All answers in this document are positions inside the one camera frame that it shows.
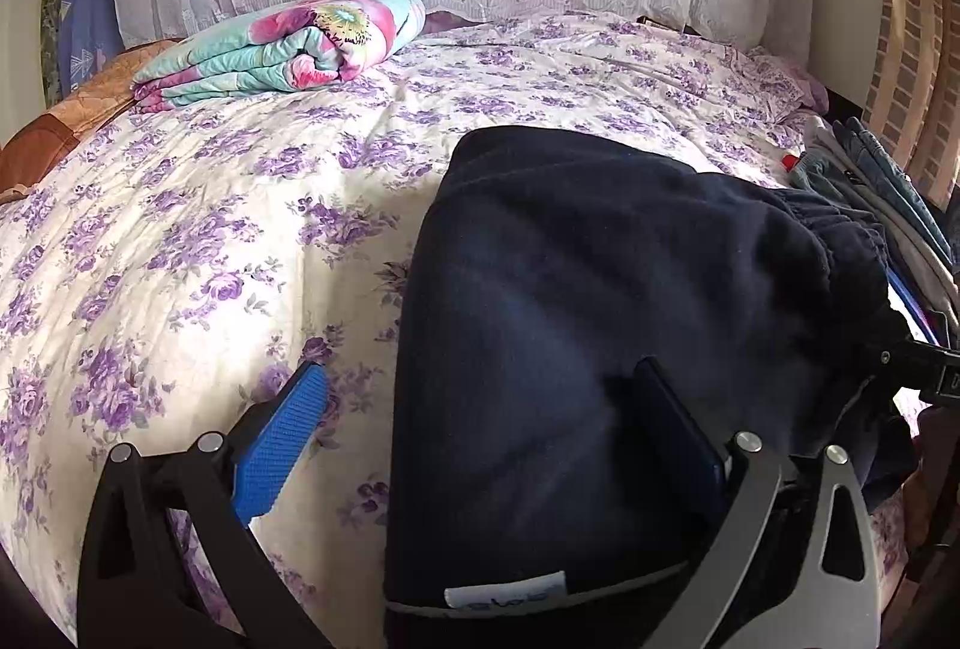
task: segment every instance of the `screw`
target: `screw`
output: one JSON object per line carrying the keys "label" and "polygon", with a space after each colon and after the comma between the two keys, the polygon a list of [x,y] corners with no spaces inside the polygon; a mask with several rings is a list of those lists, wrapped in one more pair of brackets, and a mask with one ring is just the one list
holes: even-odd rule
{"label": "screw", "polygon": [[117,443],[110,450],[110,462],[127,462],[133,454],[133,447],[129,443]]}
{"label": "screw", "polygon": [[757,433],[752,432],[738,432],[736,434],[736,444],[742,448],[744,451],[749,451],[751,454],[757,453],[763,448],[763,441],[760,440],[760,436]]}
{"label": "screw", "polygon": [[846,465],[850,460],[850,456],[848,456],[843,446],[837,446],[836,443],[831,443],[827,446],[827,459],[833,462],[834,465]]}
{"label": "screw", "polygon": [[205,432],[200,438],[197,438],[197,448],[205,454],[212,454],[219,451],[220,446],[224,444],[224,436],[219,432]]}

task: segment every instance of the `floral bedsheet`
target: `floral bedsheet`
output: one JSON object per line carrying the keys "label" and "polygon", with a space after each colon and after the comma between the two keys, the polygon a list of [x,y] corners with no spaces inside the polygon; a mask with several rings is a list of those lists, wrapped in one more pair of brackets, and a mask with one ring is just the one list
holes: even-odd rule
{"label": "floral bedsheet", "polygon": [[568,128],[774,186],[803,106],[809,85],[762,52],[569,14],[422,38],[323,91],[117,118],[0,209],[0,542],[75,638],[109,448],[184,449],[314,359],[328,411],[251,527],[337,646],[381,646],[400,301],[460,137]]}

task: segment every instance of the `white tag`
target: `white tag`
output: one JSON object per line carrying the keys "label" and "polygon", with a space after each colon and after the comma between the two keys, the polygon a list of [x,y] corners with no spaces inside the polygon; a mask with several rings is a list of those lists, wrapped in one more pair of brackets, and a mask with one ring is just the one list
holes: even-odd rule
{"label": "white tag", "polygon": [[497,611],[515,609],[531,603],[542,603],[566,597],[566,574],[551,573],[510,584],[481,584],[476,587],[456,587],[443,591],[443,599],[451,609],[470,611]]}

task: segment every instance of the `turquoise blanket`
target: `turquoise blanket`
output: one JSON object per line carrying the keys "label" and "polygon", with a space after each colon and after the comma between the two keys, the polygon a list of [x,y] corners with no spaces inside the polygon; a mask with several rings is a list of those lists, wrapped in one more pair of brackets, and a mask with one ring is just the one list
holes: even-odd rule
{"label": "turquoise blanket", "polygon": [[424,28],[421,0],[299,0],[222,21],[133,76],[133,110],[353,80]]}

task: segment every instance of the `brown checkered curtain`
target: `brown checkered curtain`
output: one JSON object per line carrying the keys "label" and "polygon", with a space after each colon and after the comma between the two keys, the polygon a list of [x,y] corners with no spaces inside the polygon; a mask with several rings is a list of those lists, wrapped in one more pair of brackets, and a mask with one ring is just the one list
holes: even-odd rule
{"label": "brown checkered curtain", "polygon": [[960,0],[883,0],[863,121],[946,210],[960,168]]}

